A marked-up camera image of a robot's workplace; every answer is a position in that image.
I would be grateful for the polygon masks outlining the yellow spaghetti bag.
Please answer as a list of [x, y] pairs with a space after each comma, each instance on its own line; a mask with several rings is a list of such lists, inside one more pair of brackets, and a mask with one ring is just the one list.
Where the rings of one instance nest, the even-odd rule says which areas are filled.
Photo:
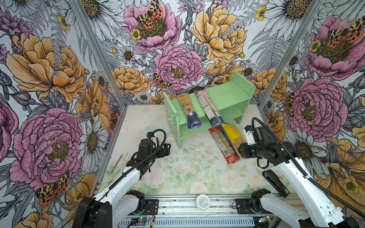
[[243, 158], [238, 151], [240, 145], [242, 143], [246, 143], [245, 138], [241, 135], [238, 128], [231, 124], [222, 124], [220, 125], [220, 130], [227, 138], [228, 142], [230, 143], [231, 147], [234, 149], [234, 152], [237, 154], [238, 158]]

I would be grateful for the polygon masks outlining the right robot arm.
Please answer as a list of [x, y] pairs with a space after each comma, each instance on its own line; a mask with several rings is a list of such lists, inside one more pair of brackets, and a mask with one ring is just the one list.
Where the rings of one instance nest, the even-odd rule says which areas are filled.
[[270, 212], [294, 228], [358, 228], [352, 216], [346, 216], [332, 199], [343, 204], [361, 218], [364, 213], [343, 199], [331, 194], [319, 185], [307, 171], [297, 149], [289, 142], [281, 141], [266, 125], [247, 125], [244, 130], [246, 141], [238, 151], [243, 158], [266, 159], [290, 182], [302, 201], [306, 211], [300, 211], [285, 203], [267, 189], [251, 194], [251, 210], [256, 213]]

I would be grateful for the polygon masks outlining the clear white-label spaghetti bag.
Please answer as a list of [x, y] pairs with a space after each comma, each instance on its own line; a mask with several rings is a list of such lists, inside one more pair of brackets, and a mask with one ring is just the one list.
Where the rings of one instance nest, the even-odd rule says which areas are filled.
[[197, 96], [198, 101], [200, 102], [211, 126], [216, 127], [224, 124], [222, 115], [218, 111], [214, 102], [209, 97], [207, 91], [206, 90], [197, 91], [195, 92], [195, 95]]

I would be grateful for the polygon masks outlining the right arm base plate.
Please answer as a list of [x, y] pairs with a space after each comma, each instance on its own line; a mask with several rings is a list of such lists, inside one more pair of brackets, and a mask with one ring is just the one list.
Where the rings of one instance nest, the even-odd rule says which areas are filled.
[[242, 214], [262, 214], [262, 211], [255, 211], [250, 203], [249, 199], [235, 199], [234, 208], [237, 210], [237, 213]]

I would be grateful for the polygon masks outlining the blue-bottom Arko spaghetti bag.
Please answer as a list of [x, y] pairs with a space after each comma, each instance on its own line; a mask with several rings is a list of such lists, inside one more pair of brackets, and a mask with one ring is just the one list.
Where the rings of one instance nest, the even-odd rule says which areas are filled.
[[193, 107], [189, 94], [186, 92], [180, 92], [178, 93], [177, 98], [186, 116], [188, 129], [193, 130], [202, 127], [203, 123], [200, 121]]

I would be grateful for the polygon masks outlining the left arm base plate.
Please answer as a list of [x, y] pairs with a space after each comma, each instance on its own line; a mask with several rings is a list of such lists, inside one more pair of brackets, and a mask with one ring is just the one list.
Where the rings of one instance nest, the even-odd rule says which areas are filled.
[[154, 215], [158, 214], [159, 209], [159, 200], [158, 199], [146, 199], [144, 201], [144, 208], [141, 212], [141, 215]]

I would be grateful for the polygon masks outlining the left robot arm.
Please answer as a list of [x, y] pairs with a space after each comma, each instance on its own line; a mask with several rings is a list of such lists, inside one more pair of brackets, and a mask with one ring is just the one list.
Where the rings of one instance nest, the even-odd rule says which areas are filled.
[[73, 218], [73, 228], [115, 228], [132, 212], [144, 210], [145, 195], [131, 190], [143, 175], [150, 171], [154, 161], [170, 155], [171, 145], [142, 139], [138, 151], [127, 162], [121, 175], [106, 189], [79, 203]]

